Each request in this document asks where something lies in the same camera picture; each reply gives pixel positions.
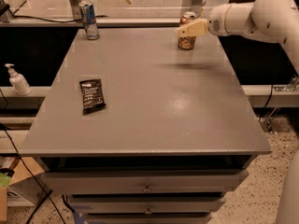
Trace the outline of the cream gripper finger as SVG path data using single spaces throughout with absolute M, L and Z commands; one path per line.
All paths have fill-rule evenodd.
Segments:
M 179 26 L 179 28 L 177 28 L 177 35 L 178 37 L 193 36 L 192 26 L 188 24 Z

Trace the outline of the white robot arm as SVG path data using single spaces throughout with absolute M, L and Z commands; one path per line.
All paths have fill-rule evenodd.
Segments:
M 179 26 L 180 37 L 241 35 L 247 39 L 278 43 L 299 73 L 299 9 L 294 0 L 255 0 L 213 7 L 205 18 Z M 287 171 L 276 224 L 299 224 L 299 150 Z

